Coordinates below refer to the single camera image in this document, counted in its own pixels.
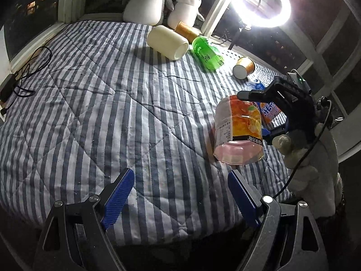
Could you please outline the hand in fuzzy grey glove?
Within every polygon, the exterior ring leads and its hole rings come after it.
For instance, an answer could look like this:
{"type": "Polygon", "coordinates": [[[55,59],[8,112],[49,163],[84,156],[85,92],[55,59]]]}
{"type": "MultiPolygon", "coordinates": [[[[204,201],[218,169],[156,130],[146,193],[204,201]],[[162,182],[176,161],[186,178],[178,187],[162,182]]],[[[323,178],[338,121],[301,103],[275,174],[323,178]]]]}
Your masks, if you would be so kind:
{"type": "MultiPolygon", "coordinates": [[[[319,123],[315,128],[319,141],[292,176],[287,189],[304,200],[315,218],[331,217],[341,203],[343,182],[338,172],[338,153],[328,129],[319,123]]],[[[284,156],[285,167],[290,171],[305,155],[310,145],[302,131],[292,131],[273,139],[272,145],[284,156]]]]}

